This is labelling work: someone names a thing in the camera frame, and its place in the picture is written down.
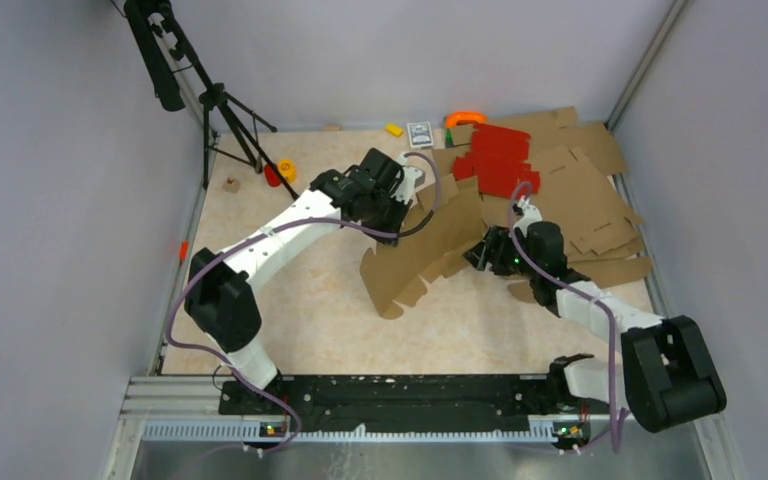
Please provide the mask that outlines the brown cardboard box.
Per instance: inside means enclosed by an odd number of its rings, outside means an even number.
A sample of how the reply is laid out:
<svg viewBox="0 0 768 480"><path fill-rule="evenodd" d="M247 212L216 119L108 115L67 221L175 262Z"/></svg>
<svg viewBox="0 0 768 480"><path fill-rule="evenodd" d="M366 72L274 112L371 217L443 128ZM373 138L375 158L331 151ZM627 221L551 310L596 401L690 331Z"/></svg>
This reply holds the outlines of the brown cardboard box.
<svg viewBox="0 0 768 480"><path fill-rule="evenodd" d="M361 257L359 273L377 314L400 317L427 293L426 285L466 266L463 254L485 234L477 180L458 180L451 162L438 166L441 198L431 220L397 245L377 244Z"/></svg>

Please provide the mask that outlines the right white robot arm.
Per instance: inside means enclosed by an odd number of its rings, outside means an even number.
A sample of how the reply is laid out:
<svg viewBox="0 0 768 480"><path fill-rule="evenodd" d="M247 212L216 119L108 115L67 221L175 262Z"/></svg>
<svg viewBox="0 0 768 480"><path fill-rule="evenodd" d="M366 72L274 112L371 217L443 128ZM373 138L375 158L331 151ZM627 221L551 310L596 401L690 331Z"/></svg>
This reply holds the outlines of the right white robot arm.
<svg viewBox="0 0 768 480"><path fill-rule="evenodd" d="M537 304L604 340L616 362L589 355L560 360L562 374L546 385L549 404L572 412L586 399L627 410L657 433L722 412L727 393L695 320L644 312L573 269L558 225L494 226L464 254L476 270L525 278Z"/></svg>

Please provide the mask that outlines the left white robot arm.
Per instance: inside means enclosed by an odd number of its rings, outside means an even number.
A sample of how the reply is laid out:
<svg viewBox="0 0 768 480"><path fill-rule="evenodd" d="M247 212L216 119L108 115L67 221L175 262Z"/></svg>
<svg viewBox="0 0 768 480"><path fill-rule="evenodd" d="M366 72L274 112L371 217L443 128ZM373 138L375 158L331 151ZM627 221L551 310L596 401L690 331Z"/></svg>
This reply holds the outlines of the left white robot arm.
<svg viewBox="0 0 768 480"><path fill-rule="evenodd" d="M357 165L330 169L277 217L218 252L193 255L183 307L213 342L223 361L247 381L243 401L257 413L279 404L278 368L259 338L257 293L320 238L355 225L380 243L398 241L411 197L424 171L372 148Z"/></svg>

